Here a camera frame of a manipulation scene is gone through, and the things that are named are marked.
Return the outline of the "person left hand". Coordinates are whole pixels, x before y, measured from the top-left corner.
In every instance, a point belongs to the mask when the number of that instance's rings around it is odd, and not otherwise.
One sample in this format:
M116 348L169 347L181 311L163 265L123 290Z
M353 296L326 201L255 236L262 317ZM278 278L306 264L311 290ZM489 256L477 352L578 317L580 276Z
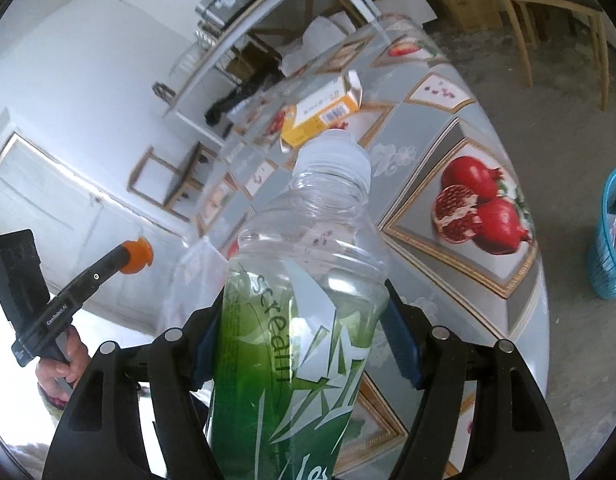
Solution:
M66 382L75 386L91 361L87 346L81 340L76 327L71 325L66 330L66 334L68 363L43 358L38 361L35 369L38 386L43 390L46 398L57 405L65 405L70 399L70 393L58 385L58 379L65 379Z

